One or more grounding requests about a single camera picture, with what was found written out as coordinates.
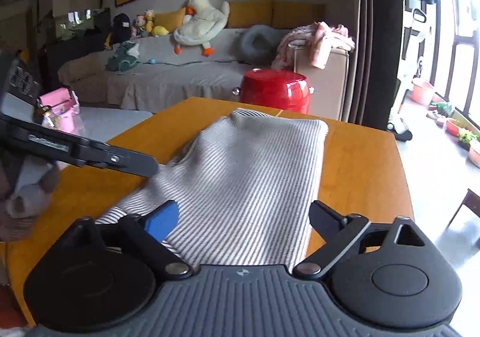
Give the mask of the gloved hand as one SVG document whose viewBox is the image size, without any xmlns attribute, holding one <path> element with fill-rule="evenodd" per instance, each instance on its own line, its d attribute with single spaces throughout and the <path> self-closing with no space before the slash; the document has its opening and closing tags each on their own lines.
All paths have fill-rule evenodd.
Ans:
<svg viewBox="0 0 480 337">
<path fill-rule="evenodd" d="M 58 186 L 55 163 L 9 151 L 1 153 L 1 241 L 27 238 Z"/>
</svg>

